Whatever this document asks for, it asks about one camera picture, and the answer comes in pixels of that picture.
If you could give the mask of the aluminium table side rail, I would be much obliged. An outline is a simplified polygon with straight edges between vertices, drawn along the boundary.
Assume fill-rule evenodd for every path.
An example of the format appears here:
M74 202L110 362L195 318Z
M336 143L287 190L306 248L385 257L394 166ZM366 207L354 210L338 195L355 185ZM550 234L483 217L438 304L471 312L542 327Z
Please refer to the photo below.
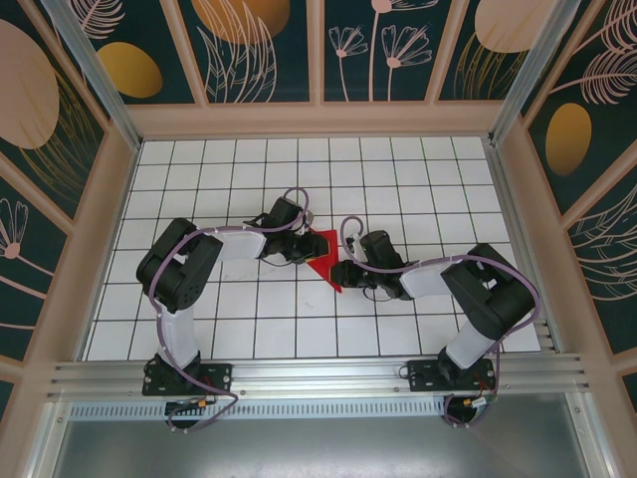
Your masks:
M483 139L483 147L510 234L518 269L531 280L540 294L541 311L534 323L540 349L547 354L562 354L561 337L555 325L550 302L547 300L546 287L506 165L502 161L500 151L487 138Z

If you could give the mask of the aluminium frame post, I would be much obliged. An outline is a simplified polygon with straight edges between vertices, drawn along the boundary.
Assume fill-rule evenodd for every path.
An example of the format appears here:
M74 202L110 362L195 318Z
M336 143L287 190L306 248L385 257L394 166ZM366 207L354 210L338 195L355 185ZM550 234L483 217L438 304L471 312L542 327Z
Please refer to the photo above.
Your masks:
M127 145L138 152L141 136L92 43L106 40L124 19L122 0L38 1Z
M489 146L498 148L502 145L573 23L581 3L582 0L554 0L489 130Z

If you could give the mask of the grey metal sheet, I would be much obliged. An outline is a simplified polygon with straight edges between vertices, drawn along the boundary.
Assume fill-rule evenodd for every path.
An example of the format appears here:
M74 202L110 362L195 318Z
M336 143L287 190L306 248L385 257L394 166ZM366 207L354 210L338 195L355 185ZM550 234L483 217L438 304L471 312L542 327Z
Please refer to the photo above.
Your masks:
M569 432L454 430L434 417L75 422L54 478L589 478Z

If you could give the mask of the red cloth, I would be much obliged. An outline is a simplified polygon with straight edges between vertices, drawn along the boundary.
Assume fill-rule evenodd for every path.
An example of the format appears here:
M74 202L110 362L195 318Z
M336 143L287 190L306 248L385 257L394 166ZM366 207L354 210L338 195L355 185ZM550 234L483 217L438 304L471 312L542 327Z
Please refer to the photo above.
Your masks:
M326 240L327 252L317 258L309 259L308 265L322 279L328 282L337 293L341 294L341 285L334 282L330 277L331 268L339 262L337 232L334 229L325 231L315 231L314 229L311 229L311 232Z

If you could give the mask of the aluminium mounting rail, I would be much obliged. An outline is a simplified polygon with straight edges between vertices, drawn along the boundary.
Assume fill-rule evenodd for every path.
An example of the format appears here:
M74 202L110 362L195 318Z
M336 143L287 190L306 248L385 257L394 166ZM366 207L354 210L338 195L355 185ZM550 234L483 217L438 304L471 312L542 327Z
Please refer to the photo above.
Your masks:
M231 390L246 399L405 396L399 358L238 359ZM46 387L51 400L140 399L143 361L58 363ZM503 354L499 393L535 394L589 390L575 354Z

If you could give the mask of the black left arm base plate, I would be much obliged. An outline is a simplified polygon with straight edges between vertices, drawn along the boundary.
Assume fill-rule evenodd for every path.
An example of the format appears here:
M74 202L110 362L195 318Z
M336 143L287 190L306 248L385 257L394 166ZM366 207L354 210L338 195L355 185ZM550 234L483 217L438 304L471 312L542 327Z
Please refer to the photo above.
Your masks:
M194 360L184 371L206 386L230 390L232 366L228 363L202 363ZM162 360L149 362L143 372L141 393L144 396L193 396L208 393L208 390L185 379Z

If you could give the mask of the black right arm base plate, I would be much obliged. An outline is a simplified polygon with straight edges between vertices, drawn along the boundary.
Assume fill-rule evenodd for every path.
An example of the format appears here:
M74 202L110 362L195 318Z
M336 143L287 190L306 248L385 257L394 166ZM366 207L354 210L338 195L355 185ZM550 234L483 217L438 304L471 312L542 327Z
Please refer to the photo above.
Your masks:
M495 387L496 372L488 358L467 369L456 368L454 364L445 366L433 359L410 360L407 379L411 391L479 391L481 387Z

